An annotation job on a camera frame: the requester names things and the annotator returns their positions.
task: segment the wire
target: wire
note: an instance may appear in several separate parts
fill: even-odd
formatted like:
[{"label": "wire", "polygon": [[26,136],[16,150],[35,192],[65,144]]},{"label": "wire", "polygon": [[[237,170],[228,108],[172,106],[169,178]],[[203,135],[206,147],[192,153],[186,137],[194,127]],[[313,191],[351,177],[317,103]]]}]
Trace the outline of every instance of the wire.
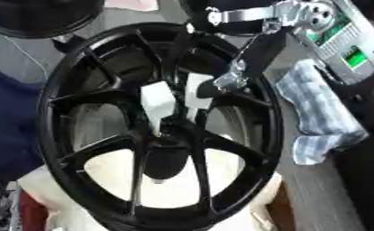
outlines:
[{"label": "wire", "polygon": [[45,69],[45,67],[43,67],[43,65],[38,60],[36,60],[30,53],[25,51],[16,41],[10,39],[7,36],[3,37],[5,37],[5,39],[7,39],[17,50],[21,51],[28,59],[30,59],[35,65],[37,65],[42,70],[44,78],[46,80],[48,79],[48,71]]}]

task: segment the black wheel rim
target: black wheel rim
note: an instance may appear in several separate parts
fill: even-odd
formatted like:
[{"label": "black wheel rim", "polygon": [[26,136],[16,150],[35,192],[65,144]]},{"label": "black wheel rim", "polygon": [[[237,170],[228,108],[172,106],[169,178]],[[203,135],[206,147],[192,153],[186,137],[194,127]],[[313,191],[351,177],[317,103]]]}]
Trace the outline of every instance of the black wheel rim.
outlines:
[{"label": "black wheel rim", "polygon": [[22,39],[60,36],[83,28],[104,9],[104,0],[0,0],[0,33]]},{"label": "black wheel rim", "polygon": [[[283,136],[282,118],[277,98],[265,78],[257,78],[255,83],[245,89],[246,93],[224,95],[216,98],[213,103],[213,107],[238,106],[262,116],[264,141],[259,150],[207,132],[205,111],[199,113],[195,124],[178,117],[170,118],[165,123],[165,130],[168,130],[169,134],[182,133],[187,143],[192,143],[188,150],[192,150],[191,157],[201,189],[200,200],[193,206],[146,208],[136,203],[147,150],[155,139],[148,135],[149,131],[146,130],[143,119],[130,119],[133,121],[130,123],[132,129],[127,135],[112,136],[80,152],[73,151],[68,131],[65,130],[65,121],[70,119],[70,109],[84,103],[101,102],[122,106],[131,112],[141,110],[138,92],[134,86],[139,86],[141,82],[146,84],[161,79],[162,56],[166,55],[166,49],[169,49],[179,29],[179,25],[170,23],[142,23],[103,32],[76,48],[59,64],[41,95],[40,143],[50,172],[70,197],[112,230],[119,230],[118,227],[140,230],[197,230],[214,225],[246,206],[265,186],[278,165]],[[129,47],[137,49],[151,61],[151,74],[146,79],[125,81],[121,88],[116,88],[117,77],[123,73],[112,71],[105,63],[116,52]],[[200,66],[196,65],[195,72],[215,74],[214,72],[219,70],[213,67],[227,64],[236,51],[231,44],[218,37],[203,37],[199,38],[196,47],[187,55],[192,57],[191,60],[203,56],[199,61],[209,61],[201,63]],[[178,65],[179,69],[187,69],[181,65],[183,62]],[[100,69],[108,84],[103,88],[88,90],[87,93],[78,91],[77,87],[85,85],[85,79],[79,76],[86,76],[84,74],[90,67]],[[260,96],[254,96],[252,92],[260,92]],[[132,113],[126,116],[135,118]],[[121,200],[102,189],[81,169],[91,157],[125,148],[135,152],[136,171],[133,175],[131,201]],[[246,166],[232,185],[214,197],[210,196],[207,169],[202,164],[205,163],[205,155],[202,152],[207,148],[233,152],[246,161]]]}]

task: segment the dark floor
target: dark floor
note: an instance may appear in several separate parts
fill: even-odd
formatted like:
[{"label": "dark floor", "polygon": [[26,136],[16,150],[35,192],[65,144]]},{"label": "dark floor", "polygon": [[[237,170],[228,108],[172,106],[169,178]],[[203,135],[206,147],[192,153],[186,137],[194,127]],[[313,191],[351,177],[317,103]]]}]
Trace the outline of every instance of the dark floor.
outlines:
[{"label": "dark floor", "polygon": [[[106,10],[92,25],[79,32],[90,36],[115,26],[137,22],[183,22],[185,15],[180,11],[176,0],[162,0],[157,13],[138,13],[124,10]],[[0,69],[23,82],[36,82],[46,79],[61,59],[50,41],[16,40],[44,68],[43,71],[32,60],[18,51],[11,42],[0,35]],[[274,61],[267,71],[267,77],[274,81],[283,69],[301,59],[304,53],[293,41],[288,41],[286,50]],[[348,199],[341,180],[332,163],[327,161],[316,166],[296,166],[291,158],[290,147],[296,136],[297,118],[288,103],[282,101],[284,109],[286,141],[279,172],[284,176],[296,213],[299,231],[363,231],[359,219]]]}]

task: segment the white block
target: white block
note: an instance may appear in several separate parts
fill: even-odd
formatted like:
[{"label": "white block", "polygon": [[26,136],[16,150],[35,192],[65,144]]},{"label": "white block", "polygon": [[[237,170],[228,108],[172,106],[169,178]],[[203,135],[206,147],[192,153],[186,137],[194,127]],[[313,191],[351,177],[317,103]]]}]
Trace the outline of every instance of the white block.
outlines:
[{"label": "white block", "polygon": [[189,107],[187,117],[194,121],[198,109],[208,109],[212,104],[212,98],[198,98],[196,95],[199,85],[213,79],[213,76],[190,73],[185,90],[185,105]]},{"label": "white block", "polygon": [[160,134],[161,119],[172,116],[176,99],[165,81],[141,88],[141,105],[156,135]]}]

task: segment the white cloth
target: white cloth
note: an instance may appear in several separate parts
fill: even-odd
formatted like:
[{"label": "white cloth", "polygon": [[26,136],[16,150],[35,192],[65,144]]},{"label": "white cloth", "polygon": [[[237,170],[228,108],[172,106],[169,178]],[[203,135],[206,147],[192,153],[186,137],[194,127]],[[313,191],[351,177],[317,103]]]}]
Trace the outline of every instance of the white cloth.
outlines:
[{"label": "white cloth", "polygon": [[[222,151],[208,150],[209,180],[212,194],[226,188],[239,173],[239,158]],[[132,154],[121,150],[110,152],[90,160],[86,172],[103,188],[122,199],[129,198],[132,176]],[[273,200],[281,183],[281,176],[274,174],[267,187],[256,197],[249,207],[214,226],[211,231],[269,231],[253,218],[269,220],[264,205]],[[86,210],[59,187],[50,176],[46,167],[41,167],[19,179],[21,187],[35,200],[50,210],[45,231],[64,227],[65,231],[107,231],[99,225]],[[162,184],[155,184],[148,177],[143,177],[141,202],[144,206],[156,208],[175,208],[195,204],[199,198],[197,178],[191,160],[186,168],[176,177]]]},{"label": "white cloth", "polygon": [[157,0],[106,0],[105,7],[130,9],[134,11],[157,11]]},{"label": "white cloth", "polygon": [[296,164],[323,162],[333,149],[355,144],[367,132],[333,93],[313,60],[301,60],[277,83],[280,95],[295,106],[304,134],[293,144]]}]

